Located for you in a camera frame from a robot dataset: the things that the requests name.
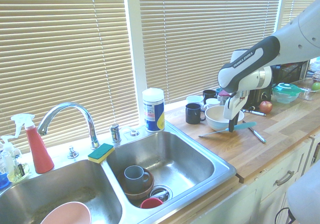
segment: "apple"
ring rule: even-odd
[[[313,90],[313,91],[320,90],[320,83],[319,82],[315,82],[312,85],[311,90]]]
[[[264,114],[268,114],[272,110],[272,103],[270,101],[262,101],[259,105],[260,111]]]

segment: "soap dispenser pump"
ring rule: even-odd
[[[18,148],[14,148],[14,145],[8,142],[8,139],[15,137],[13,135],[5,135],[0,138],[4,141],[1,155],[8,180],[13,183],[22,181],[29,174],[29,166],[26,163],[20,162],[21,151]]]
[[[35,116],[31,114],[18,114],[11,117],[11,120],[15,121],[16,124],[16,138],[19,136],[21,128],[24,125],[34,161],[34,168],[36,173],[43,174],[53,169],[55,165],[32,121],[34,117]]]

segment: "teal lid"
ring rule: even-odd
[[[285,83],[278,84],[272,90],[281,94],[287,94],[291,96],[295,96],[301,92],[301,89],[298,86]]]

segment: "green and yellow sponge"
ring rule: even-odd
[[[107,158],[114,151],[113,145],[102,144],[97,149],[95,149],[90,155],[88,155],[88,160],[100,164],[104,159]]]

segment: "cleaning wipes canister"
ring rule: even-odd
[[[149,88],[142,92],[145,128],[149,132],[159,132],[165,128],[164,96],[164,91],[157,88]]]

